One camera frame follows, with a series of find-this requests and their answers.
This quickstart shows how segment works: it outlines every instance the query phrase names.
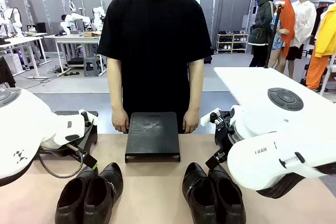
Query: mannequin hand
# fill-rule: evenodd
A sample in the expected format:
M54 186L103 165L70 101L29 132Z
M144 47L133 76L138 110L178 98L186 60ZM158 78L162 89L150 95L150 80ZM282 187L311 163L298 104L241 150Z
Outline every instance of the mannequin hand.
M197 129L199 120L199 110L188 109L183 117L183 129L185 130L185 134L192 133Z
M289 30L287 30L287 29L280 29L279 33L289 35Z
M112 109L112 124L115 130L127 133L129 129L129 121L126 111L123 107Z

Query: black jacket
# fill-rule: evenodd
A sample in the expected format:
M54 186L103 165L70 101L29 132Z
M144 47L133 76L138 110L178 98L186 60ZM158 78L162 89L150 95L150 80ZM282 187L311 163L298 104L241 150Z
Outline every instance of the black jacket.
M273 0L258 0L258 6L256 23L252 26L248 42L258 45L268 44L268 36L271 34L270 24L276 7Z

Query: yellow jacket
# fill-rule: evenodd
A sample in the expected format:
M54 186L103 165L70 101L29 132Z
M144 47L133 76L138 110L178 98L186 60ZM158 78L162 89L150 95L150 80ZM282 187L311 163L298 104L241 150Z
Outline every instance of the yellow jacket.
M333 55L336 52L336 5L330 6L324 17L316 41L315 57Z

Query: plastic stool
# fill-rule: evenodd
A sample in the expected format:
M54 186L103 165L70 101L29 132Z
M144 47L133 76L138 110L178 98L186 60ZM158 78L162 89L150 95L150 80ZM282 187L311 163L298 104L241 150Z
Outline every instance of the plastic stool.
M100 74L100 66L96 57L84 58L84 76L98 76Z

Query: black t-shirt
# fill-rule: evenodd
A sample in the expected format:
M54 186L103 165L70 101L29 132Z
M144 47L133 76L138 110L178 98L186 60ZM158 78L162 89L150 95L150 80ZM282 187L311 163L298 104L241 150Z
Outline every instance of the black t-shirt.
M113 0L98 53L121 61L128 114L172 111L179 118L190 100L187 64L210 56L211 48L195 0Z

